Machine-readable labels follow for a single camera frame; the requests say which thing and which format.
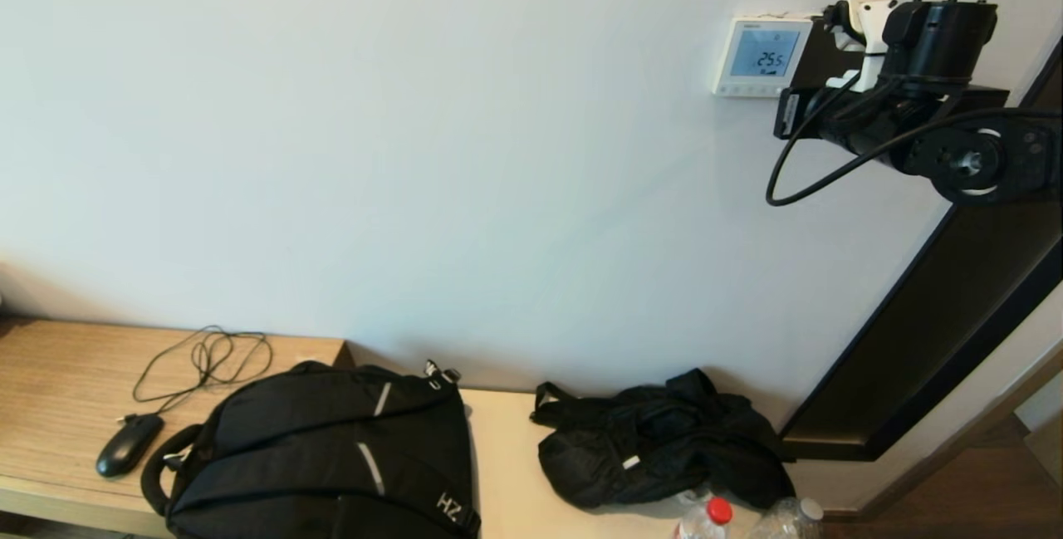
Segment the dark brown door frame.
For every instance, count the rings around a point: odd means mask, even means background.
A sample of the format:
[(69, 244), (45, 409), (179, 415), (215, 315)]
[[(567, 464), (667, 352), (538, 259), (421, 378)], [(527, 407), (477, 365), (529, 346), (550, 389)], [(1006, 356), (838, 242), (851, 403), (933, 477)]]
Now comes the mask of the dark brown door frame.
[(1063, 281), (1063, 202), (950, 206), (781, 431), (793, 459), (874, 461)]

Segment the dark brown wall switch plate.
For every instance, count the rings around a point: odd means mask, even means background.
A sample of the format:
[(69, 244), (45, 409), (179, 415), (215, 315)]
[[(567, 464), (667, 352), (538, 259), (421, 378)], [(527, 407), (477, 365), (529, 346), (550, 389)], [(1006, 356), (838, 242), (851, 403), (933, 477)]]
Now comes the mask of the dark brown wall switch plate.
[(802, 58), (789, 86), (823, 88), (829, 78), (860, 70), (862, 63), (861, 51), (839, 50), (836, 47), (836, 36), (825, 28), (821, 17), (814, 17), (805, 50), (802, 51)]

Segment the black computer mouse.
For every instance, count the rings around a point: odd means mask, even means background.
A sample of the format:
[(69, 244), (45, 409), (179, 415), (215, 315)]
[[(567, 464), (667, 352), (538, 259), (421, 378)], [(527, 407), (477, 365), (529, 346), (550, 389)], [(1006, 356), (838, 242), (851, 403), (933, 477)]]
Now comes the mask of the black computer mouse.
[(96, 457), (96, 474), (102, 478), (118, 478), (140, 464), (145, 452), (164, 427), (159, 414), (128, 414), (119, 420), (120, 429)]

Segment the white wall thermostat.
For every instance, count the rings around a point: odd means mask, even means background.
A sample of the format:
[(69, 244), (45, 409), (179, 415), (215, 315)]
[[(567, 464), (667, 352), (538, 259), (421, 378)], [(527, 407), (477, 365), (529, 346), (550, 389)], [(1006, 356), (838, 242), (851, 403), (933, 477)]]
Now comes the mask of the white wall thermostat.
[(793, 81), (812, 24), (809, 14), (735, 17), (710, 89), (725, 99), (776, 99)]

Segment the clear bottle with grey cap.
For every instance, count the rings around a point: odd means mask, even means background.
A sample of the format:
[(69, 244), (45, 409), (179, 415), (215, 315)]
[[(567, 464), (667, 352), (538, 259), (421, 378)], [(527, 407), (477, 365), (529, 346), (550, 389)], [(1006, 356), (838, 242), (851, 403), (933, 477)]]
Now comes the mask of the clear bottle with grey cap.
[(783, 498), (760, 516), (744, 539), (824, 539), (823, 517), (812, 498)]

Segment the black backpack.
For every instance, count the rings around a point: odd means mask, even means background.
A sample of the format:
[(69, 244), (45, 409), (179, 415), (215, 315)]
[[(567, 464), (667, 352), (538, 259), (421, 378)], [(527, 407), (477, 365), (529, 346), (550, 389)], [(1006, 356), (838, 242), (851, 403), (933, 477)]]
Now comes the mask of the black backpack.
[(455, 369), (307, 361), (232, 392), (144, 464), (176, 539), (479, 539)]

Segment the clear bottle with red cap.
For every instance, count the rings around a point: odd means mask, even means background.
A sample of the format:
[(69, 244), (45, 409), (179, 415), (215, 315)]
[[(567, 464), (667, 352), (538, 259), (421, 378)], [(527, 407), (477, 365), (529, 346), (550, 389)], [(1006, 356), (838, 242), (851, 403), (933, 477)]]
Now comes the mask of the clear bottle with red cap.
[(728, 539), (732, 505), (721, 496), (711, 496), (691, 506), (677, 522), (669, 539)]

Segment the crumpled black fabric bag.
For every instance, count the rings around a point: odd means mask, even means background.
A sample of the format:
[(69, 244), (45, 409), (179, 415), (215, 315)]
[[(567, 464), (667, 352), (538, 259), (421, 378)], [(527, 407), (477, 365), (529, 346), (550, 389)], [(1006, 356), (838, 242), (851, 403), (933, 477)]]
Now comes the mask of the crumpled black fabric bag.
[(796, 494), (767, 418), (699, 369), (610, 398), (578, 398), (546, 381), (529, 418), (551, 431), (538, 447), (551, 488), (580, 509), (702, 488), (758, 509)]

